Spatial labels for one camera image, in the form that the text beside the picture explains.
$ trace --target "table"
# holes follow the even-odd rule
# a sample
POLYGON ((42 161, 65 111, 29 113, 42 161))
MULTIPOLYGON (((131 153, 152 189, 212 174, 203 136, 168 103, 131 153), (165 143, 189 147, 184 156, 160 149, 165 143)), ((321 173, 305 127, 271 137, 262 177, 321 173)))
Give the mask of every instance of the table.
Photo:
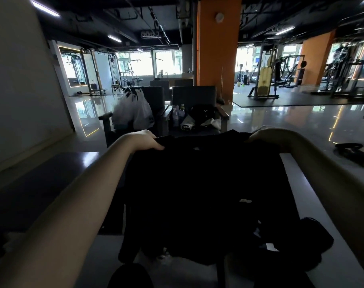
MULTIPOLYGON (((57 154, 0 190, 0 257, 5 254, 5 234, 26 232, 55 198, 99 156, 98 152, 57 154)), ((123 217, 123 204, 118 209, 110 209, 108 215, 114 217, 114 227, 102 225, 100 234, 122 234, 120 214, 123 217)))

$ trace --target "black ceiling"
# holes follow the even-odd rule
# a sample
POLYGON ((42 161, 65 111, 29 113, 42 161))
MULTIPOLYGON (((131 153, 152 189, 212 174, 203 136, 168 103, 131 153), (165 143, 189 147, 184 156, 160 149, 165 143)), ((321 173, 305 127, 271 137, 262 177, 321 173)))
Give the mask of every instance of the black ceiling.
MULTIPOLYGON (((102 51, 178 48, 191 43, 192 3, 197 0, 36 0, 60 18, 38 11, 46 38, 102 51), (177 18, 176 6, 187 15, 177 18), (143 34, 159 37, 143 38, 143 34), (122 40, 117 43, 107 36, 122 40)), ((364 38, 362 0, 242 0, 239 44, 303 40, 337 29, 336 40, 364 38), (289 26, 292 31, 275 33, 289 26)))

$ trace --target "chair backrest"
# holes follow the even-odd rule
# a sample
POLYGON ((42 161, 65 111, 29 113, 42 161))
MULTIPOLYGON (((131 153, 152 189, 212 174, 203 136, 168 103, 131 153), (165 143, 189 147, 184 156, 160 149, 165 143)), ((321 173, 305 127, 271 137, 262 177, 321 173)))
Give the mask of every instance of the chair backrest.
POLYGON ((152 87, 162 87, 163 88, 163 97, 165 101, 171 101, 171 91, 170 91, 170 82, 168 80, 154 80, 150 81, 150 86, 152 87))
POLYGON ((192 87, 193 86, 193 79, 175 79, 174 86, 179 87, 192 87))
POLYGON ((173 105, 184 104, 188 111, 192 106, 204 104, 215 107, 217 104, 217 87, 194 86, 173 87, 173 105))
POLYGON ((142 89, 146 101, 150 104, 153 115, 155 116, 161 109, 165 109, 165 99, 162 87, 130 87, 135 93, 135 89, 142 89))

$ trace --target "chair seat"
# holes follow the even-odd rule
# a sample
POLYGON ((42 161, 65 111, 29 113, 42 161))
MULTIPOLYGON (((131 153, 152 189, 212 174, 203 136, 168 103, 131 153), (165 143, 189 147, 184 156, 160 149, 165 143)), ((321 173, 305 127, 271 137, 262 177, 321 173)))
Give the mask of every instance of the chair seat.
POLYGON ((199 130, 182 130, 179 127, 170 128, 168 134, 174 137, 182 137, 182 136, 205 136, 205 135, 214 135, 220 134, 221 131, 214 127, 207 127, 207 129, 199 129, 199 130))

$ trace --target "orange column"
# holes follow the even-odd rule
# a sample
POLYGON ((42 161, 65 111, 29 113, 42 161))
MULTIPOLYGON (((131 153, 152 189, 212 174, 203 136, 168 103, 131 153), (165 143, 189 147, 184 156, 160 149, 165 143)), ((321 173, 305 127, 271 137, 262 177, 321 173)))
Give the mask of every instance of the orange column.
POLYGON ((335 36, 335 30, 318 35, 303 42, 301 54, 304 54, 305 67, 302 85, 319 86, 325 70, 327 58, 335 36))
POLYGON ((217 86, 226 104, 233 101, 234 69, 242 0, 201 0, 198 4, 197 85, 217 86), (217 23, 215 16, 224 15, 217 23))

